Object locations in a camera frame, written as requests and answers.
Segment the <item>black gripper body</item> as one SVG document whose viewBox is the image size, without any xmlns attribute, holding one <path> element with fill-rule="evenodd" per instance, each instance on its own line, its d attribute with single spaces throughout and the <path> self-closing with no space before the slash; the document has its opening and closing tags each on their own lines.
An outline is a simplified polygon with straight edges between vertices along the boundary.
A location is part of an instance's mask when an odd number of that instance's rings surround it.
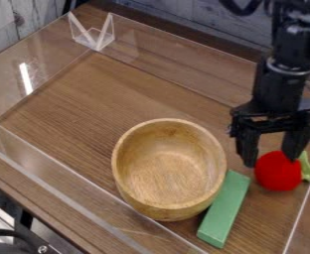
<svg viewBox="0 0 310 254">
<path fill-rule="evenodd" d="M 310 137 L 310 98 L 303 96 L 310 65 L 289 66 L 274 58 L 264 59 L 256 69 L 252 99 L 232 110 L 230 135 L 285 132 Z"/>
</svg>

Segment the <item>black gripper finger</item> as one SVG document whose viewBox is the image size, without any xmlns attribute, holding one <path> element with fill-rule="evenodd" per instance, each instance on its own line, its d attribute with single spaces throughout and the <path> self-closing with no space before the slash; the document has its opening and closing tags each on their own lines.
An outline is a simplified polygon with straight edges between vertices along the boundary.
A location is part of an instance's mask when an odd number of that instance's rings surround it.
<svg viewBox="0 0 310 254">
<path fill-rule="evenodd" d="M 310 127 L 288 131 L 284 135 L 281 150 L 290 161 L 294 161 L 310 141 Z"/>
<path fill-rule="evenodd" d="M 258 140 L 261 133 L 256 129 L 240 128 L 236 130 L 236 151 L 244 164 L 253 168 L 258 155 Z"/>
</svg>

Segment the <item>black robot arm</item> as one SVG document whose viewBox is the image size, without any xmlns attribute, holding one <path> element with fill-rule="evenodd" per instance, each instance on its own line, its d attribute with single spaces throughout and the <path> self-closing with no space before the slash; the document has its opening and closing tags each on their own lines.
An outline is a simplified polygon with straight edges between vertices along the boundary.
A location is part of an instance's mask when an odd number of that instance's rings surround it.
<svg viewBox="0 0 310 254">
<path fill-rule="evenodd" d="M 237 153 L 252 168 L 260 136 L 281 132 L 281 151 L 294 161 L 310 141 L 310 98 L 303 96 L 310 76 L 310 0 L 250 0 L 244 7 L 219 1 L 238 16 L 262 7 L 272 17 L 272 53 L 257 64 L 250 101 L 232 110 Z"/>
</svg>

